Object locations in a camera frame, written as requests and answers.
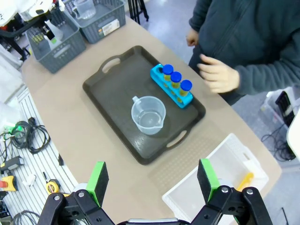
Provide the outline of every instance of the sleeve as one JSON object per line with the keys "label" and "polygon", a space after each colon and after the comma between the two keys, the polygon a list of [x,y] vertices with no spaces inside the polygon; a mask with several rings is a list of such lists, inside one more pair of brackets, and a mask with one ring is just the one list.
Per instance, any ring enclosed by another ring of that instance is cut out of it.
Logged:
{"label": "sleeve", "polygon": [[237,66],[235,69],[240,74],[239,94],[254,95],[300,84],[300,31],[293,33],[278,61],[266,65]]}
{"label": "sleeve", "polygon": [[202,24],[204,23],[211,1],[212,0],[197,0],[196,2],[193,17],[189,20],[189,25],[197,32],[199,32]]}

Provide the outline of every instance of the measuring cup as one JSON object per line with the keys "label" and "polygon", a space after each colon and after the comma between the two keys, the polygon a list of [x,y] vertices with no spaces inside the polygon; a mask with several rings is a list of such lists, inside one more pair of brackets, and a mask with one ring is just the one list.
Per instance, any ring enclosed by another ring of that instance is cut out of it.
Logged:
{"label": "measuring cup", "polygon": [[74,7],[72,11],[75,13],[75,17],[77,20],[79,19],[90,19],[96,14],[96,8],[93,0],[75,0],[73,2]]}
{"label": "measuring cup", "polygon": [[154,135],[163,128],[165,105],[157,97],[144,96],[132,98],[131,117],[137,128],[147,135]]}

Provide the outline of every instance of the cup handle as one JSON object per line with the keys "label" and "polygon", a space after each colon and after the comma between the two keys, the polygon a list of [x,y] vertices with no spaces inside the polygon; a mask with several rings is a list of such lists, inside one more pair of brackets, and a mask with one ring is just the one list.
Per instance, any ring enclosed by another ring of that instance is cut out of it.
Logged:
{"label": "cup handle", "polygon": [[79,20],[79,19],[81,19],[81,16],[78,16],[78,14],[77,14],[77,13],[78,13],[78,10],[77,10],[77,12],[75,12],[75,9],[77,10],[77,6],[74,6],[74,7],[72,8],[72,12],[75,13],[76,19]]}
{"label": "cup handle", "polygon": [[132,100],[133,100],[133,102],[136,102],[137,100],[139,100],[139,98],[138,98],[137,96],[134,96],[134,97],[132,98]]}

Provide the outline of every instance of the beige tabletop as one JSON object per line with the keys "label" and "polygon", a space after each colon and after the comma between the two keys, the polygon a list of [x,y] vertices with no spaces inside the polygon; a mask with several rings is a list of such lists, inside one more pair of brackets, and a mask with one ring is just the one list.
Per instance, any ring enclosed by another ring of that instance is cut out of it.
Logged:
{"label": "beige tabletop", "polygon": [[[105,161],[110,180],[103,208],[115,223],[129,218],[173,217],[162,195],[192,171],[199,158],[207,157],[228,134],[234,133],[268,174],[270,181],[261,192],[266,196],[281,169],[265,146],[219,95],[210,93],[187,64],[137,23],[129,18],[126,22],[97,44],[88,45],[54,75],[34,57],[22,68],[42,120],[77,181],[87,182],[95,163]],[[106,59],[135,45],[143,46],[162,64],[173,64],[190,79],[193,95],[206,108],[204,119],[180,146],[147,166],[133,158],[82,89],[83,82]]]}

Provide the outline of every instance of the blue test tube rack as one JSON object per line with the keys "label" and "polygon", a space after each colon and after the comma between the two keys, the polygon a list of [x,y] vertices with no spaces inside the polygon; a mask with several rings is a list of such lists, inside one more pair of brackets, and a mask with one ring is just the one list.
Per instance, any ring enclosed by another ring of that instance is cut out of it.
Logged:
{"label": "blue test tube rack", "polygon": [[171,81],[166,81],[164,79],[164,74],[162,73],[163,65],[158,64],[150,71],[151,78],[162,88],[162,90],[167,93],[167,95],[180,107],[184,108],[193,100],[193,95],[191,92],[187,94],[187,96],[183,97],[180,95],[180,88],[173,88]]}

